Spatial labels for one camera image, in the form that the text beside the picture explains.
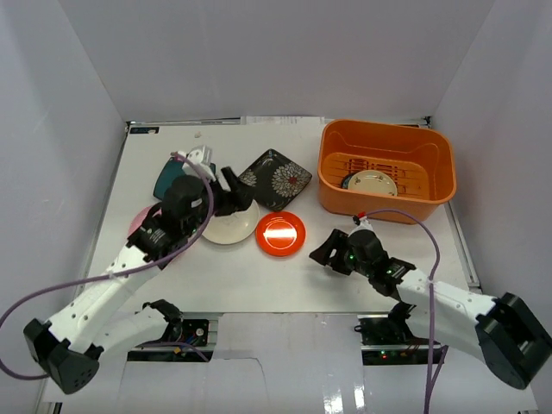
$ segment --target white plate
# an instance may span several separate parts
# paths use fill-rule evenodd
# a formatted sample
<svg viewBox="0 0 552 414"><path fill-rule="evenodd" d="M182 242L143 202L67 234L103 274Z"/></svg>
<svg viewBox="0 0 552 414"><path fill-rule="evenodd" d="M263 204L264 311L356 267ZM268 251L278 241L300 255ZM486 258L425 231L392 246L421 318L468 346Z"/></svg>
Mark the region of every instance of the white plate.
<svg viewBox="0 0 552 414"><path fill-rule="evenodd" d="M372 192L375 194L397 195L397 186L387 174L376 170L365 170L356 173L348 182L349 190Z"/></svg>
<svg viewBox="0 0 552 414"><path fill-rule="evenodd" d="M248 238L259 222L259 205L253 200L249 208L229 216L212 217L202 234L216 244L233 244Z"/></svg>

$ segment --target black floral plate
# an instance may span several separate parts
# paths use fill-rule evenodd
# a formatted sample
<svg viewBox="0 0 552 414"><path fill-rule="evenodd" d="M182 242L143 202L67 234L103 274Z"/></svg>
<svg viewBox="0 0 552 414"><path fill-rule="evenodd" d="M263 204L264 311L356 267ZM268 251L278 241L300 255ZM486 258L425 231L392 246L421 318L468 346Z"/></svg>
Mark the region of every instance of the black floral plate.
<svg viewBox="0 0 552 414"><path fill-rule="evenodd" d="M312 174L275 149L267 150L240 174L255 189L255 200L272 211L282 211L312 179Z"/></svg>

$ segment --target orange plate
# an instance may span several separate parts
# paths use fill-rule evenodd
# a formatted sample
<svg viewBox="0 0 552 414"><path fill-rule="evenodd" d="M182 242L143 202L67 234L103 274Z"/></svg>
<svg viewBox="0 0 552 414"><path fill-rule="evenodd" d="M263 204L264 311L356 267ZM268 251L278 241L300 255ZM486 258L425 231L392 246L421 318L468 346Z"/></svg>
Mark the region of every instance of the orange plate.
<svg viewBox="0 0 552 414"><path fill-rule="evenodd" d="M257 243L272 256L289 256L303 246L307 231L301 219L288 211L262 217L255 231Z"/></svg>

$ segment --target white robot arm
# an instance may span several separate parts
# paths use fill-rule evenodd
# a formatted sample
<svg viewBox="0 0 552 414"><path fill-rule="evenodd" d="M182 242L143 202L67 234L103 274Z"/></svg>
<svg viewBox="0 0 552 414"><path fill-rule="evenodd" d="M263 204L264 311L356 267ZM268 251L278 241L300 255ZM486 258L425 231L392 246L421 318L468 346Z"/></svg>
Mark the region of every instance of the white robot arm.
<svg viewBox="0 0 552 414"><path fill-rule="evenodd" d="M244 185L228 167L221 170L229 191L210 170L210 149L198 147L184 155L199 166L213 193L213 211L227 216L246 210L253 202L253 189ZM175 342L182 332L180 311L165 300L144 304L131 317L110 323L113 314L144 283L156 276L196 232L207 217L208 199L203 181L185 170L166 191L163 200L148 212L140 228L107 268L107 274L123 274L97 282L46 322L37 319L23 333L31 355L64 393L88 384L101 360L126 352L144 342ZM144 270L124 275L137 267Z"/></svg>
<svg viewBox="0 0 552 414"><path fill-rule="evenodd" d="M552 354L552 338L521 298L466 292L430 282L411 263L389 257L367 218L354 217L350 235L334 229L310 257L342 274L368 278L377 292L398 300L388 316L406 338L430 338L430 283L434 287L434 339L483 361L506 384L524 389Z"/></svg>

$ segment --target orange plastic tub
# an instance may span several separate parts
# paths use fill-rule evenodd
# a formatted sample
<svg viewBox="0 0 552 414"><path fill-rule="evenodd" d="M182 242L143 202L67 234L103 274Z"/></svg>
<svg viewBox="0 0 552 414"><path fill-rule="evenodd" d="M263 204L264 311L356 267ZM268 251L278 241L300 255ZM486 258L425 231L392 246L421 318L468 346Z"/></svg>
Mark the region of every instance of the orange plastic tub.
<svg viewBox="0 0 552 414"><path fill-rule="evenodd" d="M397 185L397 196L341 188L343 179L363 170L378 170ZM425 220L456 193L453 150L449 140L431 129L383 123L336 120L323 131L318 158L318 199L337 214L398 209ZM398 213L381 220L414 223Z"/></svg>

